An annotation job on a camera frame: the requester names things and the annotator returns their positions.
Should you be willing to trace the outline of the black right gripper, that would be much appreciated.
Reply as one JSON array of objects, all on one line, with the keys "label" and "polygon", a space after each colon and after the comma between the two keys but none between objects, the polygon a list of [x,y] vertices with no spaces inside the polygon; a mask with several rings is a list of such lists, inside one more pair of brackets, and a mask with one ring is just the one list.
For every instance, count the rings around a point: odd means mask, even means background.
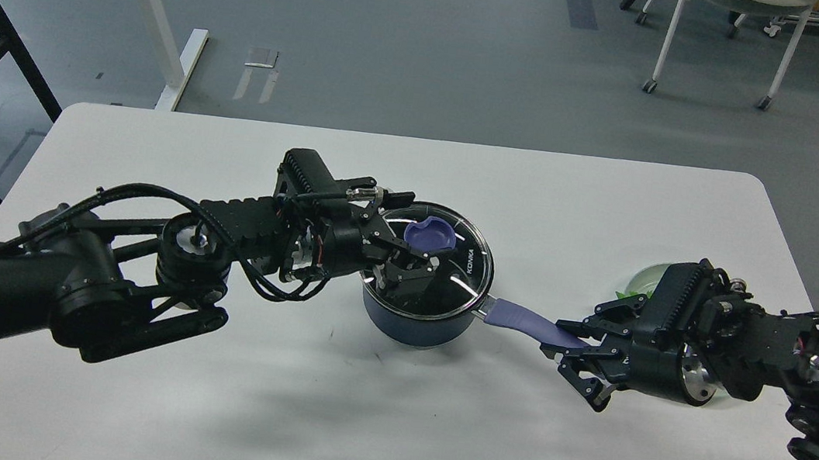
[{"label": "black right gripper", "polygon": [[625,389],[698,407],[718,390],[682,332],[639,321],[648,299],[638,293],[600,303],[580,321],[556,320],[555,326],[568,336],[617,344],[617,349],[585,345],[558,351],[557,372],[596,413],[606,409],[612,394]]}]

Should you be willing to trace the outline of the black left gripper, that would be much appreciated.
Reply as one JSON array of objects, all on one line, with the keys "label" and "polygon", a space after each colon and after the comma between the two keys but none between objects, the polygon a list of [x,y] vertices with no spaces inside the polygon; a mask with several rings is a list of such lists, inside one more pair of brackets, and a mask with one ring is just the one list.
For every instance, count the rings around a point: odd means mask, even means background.
[{"label": "black left gripper", "polygon": [[414,192],[343,180],[296,195],[286,280],[305,284],[374,267],[371,292],[380,304],[424,311],[423,298],[447,248],[411,247],[391,235],[382,217],[384,211],[410,207],[414,199]]}]

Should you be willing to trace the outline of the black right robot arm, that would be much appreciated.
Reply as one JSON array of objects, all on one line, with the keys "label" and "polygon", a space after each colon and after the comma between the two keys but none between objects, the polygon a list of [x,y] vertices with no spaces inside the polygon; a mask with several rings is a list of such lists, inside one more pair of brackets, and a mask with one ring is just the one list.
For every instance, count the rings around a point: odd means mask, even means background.
[{"label": "black right robot arm", "polygon": [[580,321],[559,320],[546,357],[595,411],[615,391],[705,406],[717,392],[757,400],[786,394],[796,460],[819,460],[819,312],[768,313],[743,282],[709,261],[667,266],[651,295],[598,304]]}]

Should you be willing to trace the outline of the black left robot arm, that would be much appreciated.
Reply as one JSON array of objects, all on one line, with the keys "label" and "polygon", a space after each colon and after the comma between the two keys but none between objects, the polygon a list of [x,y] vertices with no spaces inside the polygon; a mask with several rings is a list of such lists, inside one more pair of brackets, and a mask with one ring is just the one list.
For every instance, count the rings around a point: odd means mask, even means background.
[{"label": "black left robot arm", "polygon": [[0,339],[48,329],[104,362],[221,328],[233,263],[259,296],[300,302],[366,268],[416,291],[457,246],[436,217],[395,232],[384,213],[415,195],[337,180],[314,150],[291,149],[277,172],[270,197],[196,202],[137,182],[20,224],[0,241]]}]

